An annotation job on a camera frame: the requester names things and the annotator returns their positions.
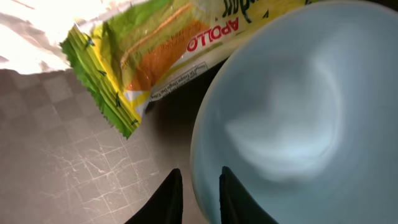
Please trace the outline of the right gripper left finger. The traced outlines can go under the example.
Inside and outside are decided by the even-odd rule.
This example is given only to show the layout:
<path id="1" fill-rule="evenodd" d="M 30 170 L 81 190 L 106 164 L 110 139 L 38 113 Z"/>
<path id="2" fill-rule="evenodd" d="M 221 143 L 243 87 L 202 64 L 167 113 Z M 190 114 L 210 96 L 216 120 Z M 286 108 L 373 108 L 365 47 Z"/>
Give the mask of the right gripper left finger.
<path id="1" fill-rule="evenodd" d="M 182 224 L 183 179 L 171 170 L 147 203 L 125 224 Z"/>

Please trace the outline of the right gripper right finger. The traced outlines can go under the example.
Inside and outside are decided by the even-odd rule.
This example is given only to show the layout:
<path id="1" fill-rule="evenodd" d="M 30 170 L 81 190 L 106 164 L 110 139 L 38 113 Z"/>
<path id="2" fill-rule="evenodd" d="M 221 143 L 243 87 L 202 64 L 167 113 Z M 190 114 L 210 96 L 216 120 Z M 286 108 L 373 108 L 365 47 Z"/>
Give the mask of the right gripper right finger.
<path id="1" fill-rule="evenodd" d="M 222 224 L 277 224 L 251 197 L 229 167 L 222 167 L 219 180 Z"/>

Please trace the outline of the light blue small bowl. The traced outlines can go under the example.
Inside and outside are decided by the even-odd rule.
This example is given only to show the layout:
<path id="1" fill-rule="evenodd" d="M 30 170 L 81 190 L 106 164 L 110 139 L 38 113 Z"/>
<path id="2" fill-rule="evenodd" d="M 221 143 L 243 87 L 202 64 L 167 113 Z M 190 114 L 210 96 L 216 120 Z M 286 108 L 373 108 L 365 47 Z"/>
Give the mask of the light blue small bowl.
<path id="1" fill-rule="evenodd" d="M 210 223 L 223 167 L 279 223 L 396 223 L 397 12 L 325 1 L 261 27 L 209 86 L 190 155 Z"/>

